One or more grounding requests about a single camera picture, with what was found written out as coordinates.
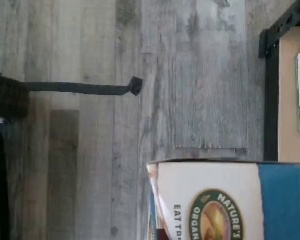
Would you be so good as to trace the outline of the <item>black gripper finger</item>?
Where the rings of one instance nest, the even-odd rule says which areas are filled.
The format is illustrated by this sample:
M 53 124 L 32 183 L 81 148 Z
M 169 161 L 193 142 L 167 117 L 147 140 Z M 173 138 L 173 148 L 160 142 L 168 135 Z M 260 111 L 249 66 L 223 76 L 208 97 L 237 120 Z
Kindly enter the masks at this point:
M 143 80 L 132 77 L 129 84 L 94 85 L 74 82 L 21 82 L 0 73 L 0 118 L 26 118 L 29 113 L 30 92 L 58 92 L 96 96 L 138 96 Z

